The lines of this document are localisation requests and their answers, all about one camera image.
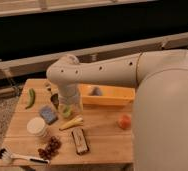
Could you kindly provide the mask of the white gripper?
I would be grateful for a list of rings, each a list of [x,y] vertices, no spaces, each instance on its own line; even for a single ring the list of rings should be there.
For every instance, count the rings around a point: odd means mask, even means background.
[[[59,103],[80,106],[80,92],[77,84],[59,85]]]

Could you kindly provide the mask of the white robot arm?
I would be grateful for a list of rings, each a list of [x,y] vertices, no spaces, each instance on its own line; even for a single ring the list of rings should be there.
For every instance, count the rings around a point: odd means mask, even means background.
[[[134,88],[135,171],[188,171],[188,50],[142,52],[86,64],[65,55],[46,75],[66,104],[79,100],[80,83]]]

